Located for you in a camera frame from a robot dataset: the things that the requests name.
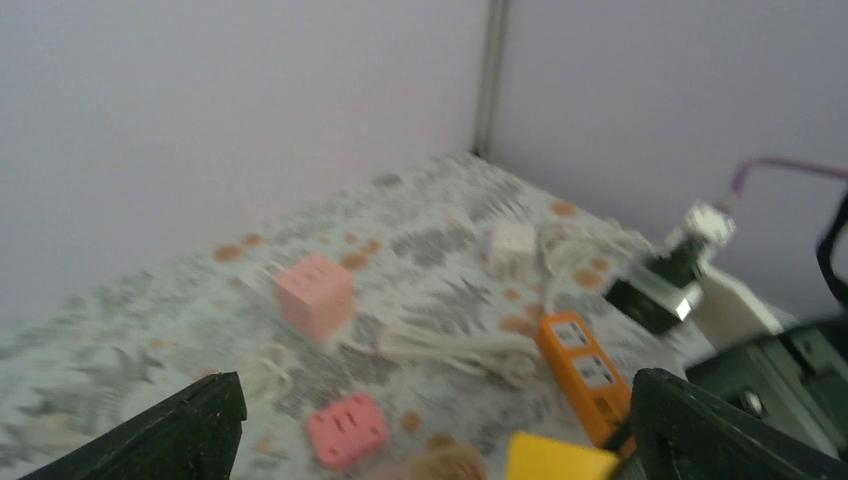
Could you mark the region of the pink plug adapter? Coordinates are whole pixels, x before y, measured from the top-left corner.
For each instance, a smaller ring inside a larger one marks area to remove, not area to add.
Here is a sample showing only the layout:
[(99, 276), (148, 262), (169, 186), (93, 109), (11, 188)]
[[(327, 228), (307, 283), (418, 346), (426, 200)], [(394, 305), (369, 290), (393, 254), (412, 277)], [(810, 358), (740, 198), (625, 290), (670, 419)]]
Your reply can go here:
[(387, 421), (374, 398), (359, 392), (338, 400), (306, 421), (313, 453), (326, 470), (343, 471), (387, 443)]

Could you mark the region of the white cube socket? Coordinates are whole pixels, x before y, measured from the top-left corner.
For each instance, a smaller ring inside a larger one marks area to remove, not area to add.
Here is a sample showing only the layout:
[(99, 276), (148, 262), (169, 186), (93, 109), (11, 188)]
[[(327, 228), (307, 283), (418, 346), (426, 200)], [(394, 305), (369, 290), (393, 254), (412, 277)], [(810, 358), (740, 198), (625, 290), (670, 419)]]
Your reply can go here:
[(525, 279), (536, 258), (536, 228), (501, 222), (494, 226), (489, 242), (486, 271), (497, 278)]

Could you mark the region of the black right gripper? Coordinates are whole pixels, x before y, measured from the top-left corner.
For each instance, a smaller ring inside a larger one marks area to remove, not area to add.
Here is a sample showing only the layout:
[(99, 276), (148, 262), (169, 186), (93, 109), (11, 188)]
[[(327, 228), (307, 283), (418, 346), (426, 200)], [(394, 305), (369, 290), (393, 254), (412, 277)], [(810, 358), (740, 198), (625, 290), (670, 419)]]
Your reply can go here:
[(847, 323), (762, 336), (686, 370), (690, 383), (834, 458), (847, 456)]

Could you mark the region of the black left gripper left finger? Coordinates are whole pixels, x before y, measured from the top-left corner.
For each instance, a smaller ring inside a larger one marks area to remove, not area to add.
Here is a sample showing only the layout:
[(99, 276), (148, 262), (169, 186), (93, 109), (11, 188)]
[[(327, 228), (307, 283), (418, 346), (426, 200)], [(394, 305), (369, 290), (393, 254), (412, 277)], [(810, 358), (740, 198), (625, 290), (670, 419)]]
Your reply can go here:
[(210, 374), (26, 479), (228, 479), (247, 407), (238, 373)]

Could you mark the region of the pink cube socket adapter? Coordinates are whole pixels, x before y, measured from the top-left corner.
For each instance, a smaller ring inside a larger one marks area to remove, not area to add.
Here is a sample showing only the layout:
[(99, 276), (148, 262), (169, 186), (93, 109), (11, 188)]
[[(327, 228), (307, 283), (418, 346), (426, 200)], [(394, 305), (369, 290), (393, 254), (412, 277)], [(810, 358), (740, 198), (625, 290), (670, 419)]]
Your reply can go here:
[(320, 253), (273, 279), (283, 319), (315, 343), (327, 341), (354, 317), (352, 274)]

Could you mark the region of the beige cube socket adapter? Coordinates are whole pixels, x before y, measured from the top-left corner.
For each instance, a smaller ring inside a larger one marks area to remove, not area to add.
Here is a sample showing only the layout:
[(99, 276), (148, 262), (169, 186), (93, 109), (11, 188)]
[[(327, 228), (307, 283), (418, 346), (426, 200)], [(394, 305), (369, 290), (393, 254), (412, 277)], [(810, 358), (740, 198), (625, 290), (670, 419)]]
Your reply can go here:
[(405, 462), (393, 476), (403, 480), (486, 480), (480, 452), (471, 445), (428, 451)]

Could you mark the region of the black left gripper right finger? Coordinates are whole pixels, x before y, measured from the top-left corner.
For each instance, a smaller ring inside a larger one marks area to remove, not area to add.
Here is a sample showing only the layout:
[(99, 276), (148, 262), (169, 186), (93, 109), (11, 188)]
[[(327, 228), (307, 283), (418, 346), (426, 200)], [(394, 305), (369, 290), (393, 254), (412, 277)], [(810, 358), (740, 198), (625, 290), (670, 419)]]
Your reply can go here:
[(621, 479), (845, 479), (847, 464), (660, 368), (634, 378)]

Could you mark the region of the yellow cube socket adapter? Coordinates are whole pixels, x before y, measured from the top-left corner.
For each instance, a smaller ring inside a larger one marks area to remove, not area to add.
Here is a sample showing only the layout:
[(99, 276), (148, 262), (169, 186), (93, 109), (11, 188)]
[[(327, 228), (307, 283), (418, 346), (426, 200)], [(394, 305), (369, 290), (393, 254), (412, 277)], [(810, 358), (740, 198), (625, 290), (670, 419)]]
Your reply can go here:
[(511, 436), (506, 456), (506, 480), (610, 479), (620, 458), (588, 448), (525, 432)]

